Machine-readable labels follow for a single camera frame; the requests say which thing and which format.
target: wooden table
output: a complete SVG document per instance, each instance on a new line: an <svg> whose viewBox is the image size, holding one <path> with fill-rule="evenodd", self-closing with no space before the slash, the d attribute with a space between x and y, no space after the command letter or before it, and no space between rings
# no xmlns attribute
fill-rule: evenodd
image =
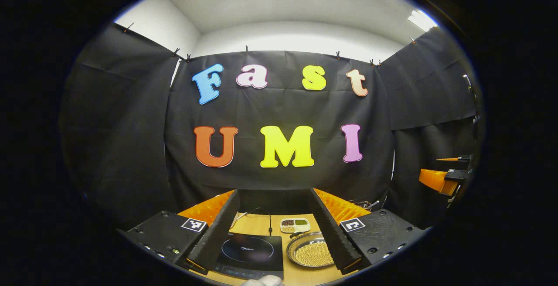
<svg viewBox="0 0 558 286"><path fill-rule="evenodd" d="M271 227L273 236L281 236L283 243L283 284L285 286L315 286L323 284L326 282L331 282L332 280L337 280L341 277L348 276L353 272L345 275L341 275L341 272L333 266L327 266L325 268L306 268L304 266L299 266L289 259L287 256L287 245L291 242L289 238L290 234L285 234L279 229L279 222L283 218L294 218L294 217L304 217L310 222L310 230L308 232L320 231L317 226L316 219L313 214L300 214L300 215L272 215L271 216ZM246 214L237 220L236 224L231 228L230 232L236 232L239 234L250 234L250 235L269 235L269 216L259 215L259 214ZM246 280L235 278L232 276L227 276L225 274L220 274L218 272L209 271L205 278L216 280L217 282L239 286Z"/></svg>

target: white ceiling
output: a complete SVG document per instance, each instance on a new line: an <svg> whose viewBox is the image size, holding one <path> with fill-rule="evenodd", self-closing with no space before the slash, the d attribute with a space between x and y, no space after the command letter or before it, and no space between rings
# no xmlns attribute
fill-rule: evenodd
<svg viewBox="0 0 558 286"><path fill-rule="evenodd" d="M424 33L411 0L171 0L202 33L254 22L299 20L357 28L403 45Z"/></svg>

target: white wall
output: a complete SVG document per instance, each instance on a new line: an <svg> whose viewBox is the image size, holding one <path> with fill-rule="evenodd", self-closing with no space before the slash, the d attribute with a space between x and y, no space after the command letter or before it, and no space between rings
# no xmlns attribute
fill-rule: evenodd
<svg viewBox="0 0 558 286"><path fill-rule="evenodd" d="M203 34L193 57L249 50L317 52L368 62L385 60L404 45L353 28L318 22L277 21L244 24Z"/></svg>
<svg viewBox="0 0 558 286"><path fill-rule="evenodd" d="M197 28L170 0L142 0L114 20L121 26L153 40L169 50L180 48L186 58L201 37Z"/></svg>

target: letter m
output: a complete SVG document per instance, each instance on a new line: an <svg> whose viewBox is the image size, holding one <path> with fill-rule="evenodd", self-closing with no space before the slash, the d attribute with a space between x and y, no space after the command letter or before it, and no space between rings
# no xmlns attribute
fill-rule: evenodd
<svg viewBox="0 0 558 286"><path fill-rule="evenodd" d="M276 126L263 127L260 132L265 136L265 154L261 167L273 168L279 166L275 160L275 153L279 156L283 166L287 166L295 154L293 160L294 167L312 166L314 160L310 153L310 135L313 133L312 127L299 126L293 131L291 140L287 141L281 129Z"/></svg>

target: pink letter i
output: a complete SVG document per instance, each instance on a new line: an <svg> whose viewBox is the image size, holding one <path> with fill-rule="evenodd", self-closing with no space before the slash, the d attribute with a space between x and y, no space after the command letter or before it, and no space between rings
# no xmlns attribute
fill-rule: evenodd
<svg viewBox="0 0 558 286"><path fill-rule="evenodd" d="M341 131L345 133L345 142L347 143L347 151L343 161L345 163L356 162L362 159L362 154L358 149L358 131L361 129L359 125L349 123L341 126Z"/></svg>

